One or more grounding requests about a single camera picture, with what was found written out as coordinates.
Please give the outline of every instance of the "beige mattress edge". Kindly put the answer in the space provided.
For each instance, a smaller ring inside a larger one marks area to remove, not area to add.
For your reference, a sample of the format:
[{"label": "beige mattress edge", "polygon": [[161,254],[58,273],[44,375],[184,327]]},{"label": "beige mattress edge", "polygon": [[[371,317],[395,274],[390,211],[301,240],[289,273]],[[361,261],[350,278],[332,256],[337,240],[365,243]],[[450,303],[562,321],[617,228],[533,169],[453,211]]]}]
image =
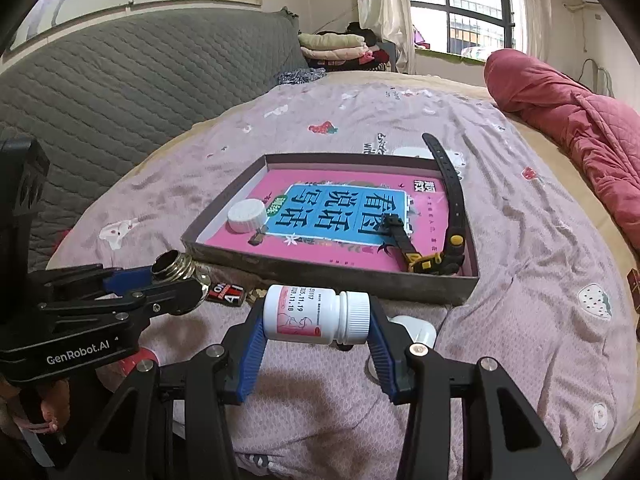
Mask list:
[{"label": "beige mattress edge", "polygon": [[[462,94],[467,97],[491,100],[491,95],[485,87],[472,86],[464,83],[458,83],[438,76],[421,76],[421,75],[403,75],[391,72],[337,72],[330,73],[326,77],[319,79],[314,84],[366,84],[371,82],[382,82],[403,86],[404,88],[429,88],[450,93]],[[197,135],[201,132],[209,130],[218,121],[228,118],[231,115],[242,113],[245,107],[251,106],[251,103],[245,103],[231,108],[219,117],[197,123],[188,132],[181,134],[175,139],[169,141],[164,146],[153,152],[146,160],[133,170],[129,171],[123,178],[129,178],[137,174],[145,164],[151,160],[161,158],[169,152],[173,147],[177,146],[185,139]],[[553,171],[556,178],[564,186],[564,188],[574,197],[576,202],[580,204],[585,214],[591,220],[605,243],[610,249],[618,270],[624,282],[626,276],[633,268],[638,268],[636,252],[626,241],[622,232],[612,220],[603,206],[602,202],[594,195],[589,184],[580,174],[580,171],[574,166],[572,161],[556,146],[551,140],[545,137],[539,131],[530,128],[526,124],[517,120],[516,117],[508,115],[511,123],[518,129],[522,137],[532,147],[533,150],[545,161],[548,167]],[[629,305],[631,305],[631,293],[628,290]],[[634,318],[638,320],[638,315],[634,313]],[[636,353],[640,363],[640,344],[636,345]],[[621,441],[631,435],[640,422],[640,375],[639,383],[636,388],[636,399],[634,401],[634,410],[628,424],[622,428],[617,435],[614,436],[609,443],[609,449],[614,447]]]}]

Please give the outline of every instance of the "pill bottle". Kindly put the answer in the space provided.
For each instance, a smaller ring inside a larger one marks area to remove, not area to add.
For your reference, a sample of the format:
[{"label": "pill bottle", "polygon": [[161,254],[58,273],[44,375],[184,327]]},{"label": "pill bottle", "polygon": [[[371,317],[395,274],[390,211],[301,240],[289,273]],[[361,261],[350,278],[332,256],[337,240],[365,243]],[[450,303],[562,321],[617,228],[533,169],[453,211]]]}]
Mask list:
[{"label": "pill bottle", "polygon": [[311,286],[271,285],[264,298],[267,339],[328,345],[364,344],[369,295]]}]

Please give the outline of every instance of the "ribbed white cap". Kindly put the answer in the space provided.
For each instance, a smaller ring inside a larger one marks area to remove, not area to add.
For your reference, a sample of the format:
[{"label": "ribbed white cap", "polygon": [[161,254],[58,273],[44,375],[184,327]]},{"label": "ribbed white cap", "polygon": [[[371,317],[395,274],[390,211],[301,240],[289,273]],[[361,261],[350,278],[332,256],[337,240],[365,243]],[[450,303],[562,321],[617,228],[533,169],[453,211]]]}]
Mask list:
[{"label": "ribbed white cap", "polygon": [[267,210],[262,200],[247,198],[231,206],[226,221],[234,232],[250,233],[267,223]]},{"label": "ribbed white cap", "polygon": [[362,345],[369,335],[369,295],[364,292],[347,292],[347,330],[345,345]]}]

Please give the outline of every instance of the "window frame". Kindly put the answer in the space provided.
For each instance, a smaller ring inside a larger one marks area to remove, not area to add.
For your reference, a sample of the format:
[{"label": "window frame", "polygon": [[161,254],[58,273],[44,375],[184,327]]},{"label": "window frame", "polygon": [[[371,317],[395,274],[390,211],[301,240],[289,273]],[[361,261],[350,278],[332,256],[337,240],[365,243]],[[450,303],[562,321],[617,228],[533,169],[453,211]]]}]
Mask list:
[{"label": "window frame", "polygon": [[502,19],[496,18],[494,16],[490,16],[488,14],[475,12],[474,10],[454,7],[451,5],[451,0],[445,0],[444,5],[411,0],[412,7],[422,7],[424,9],[443,10],[447,13],[447,53],[448,54],[455,54],[454,52],[452,52],[451,22],[450,22],[451,14],[466,16],[468,18],[473,18],[481,22],[492,23],[493,25],[502,27],[504,29],[504,46],[505,48],[512,48],[513,47],[513,27],[515,27],[515,23],[511,21],[511,0],[500,0],[500,4],[502,7]]}]

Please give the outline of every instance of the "screw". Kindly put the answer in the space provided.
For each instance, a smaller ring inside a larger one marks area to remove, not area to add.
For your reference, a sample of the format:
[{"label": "screw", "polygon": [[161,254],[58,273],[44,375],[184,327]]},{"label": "screw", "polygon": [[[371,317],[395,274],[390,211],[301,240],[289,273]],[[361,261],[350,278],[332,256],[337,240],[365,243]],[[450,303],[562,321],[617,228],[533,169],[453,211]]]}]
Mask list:
[{"label": "screw", "polygon": [[154,368],[154,362],[151,359],[142,359],[137,365],[136,370],[139,372],[148,372]]},{"label": "screw", "polygon": [[423,356],[429,353],[429,348],[427,348],[422,343],[414,343],[409,346],[409,352],[411,352],[413,355]]},{"label": "screw", "polygon": [[494,370],[498,369],[498,361],[496,361],[493,357],[483,357],[480,360],[480,366],[488,372],[493,372]]},{"label": "screw", "polygon": [[225,348],[222,345],[211,345],[207,348],[207,355],[209,357],[222,357],[225,353]]}]

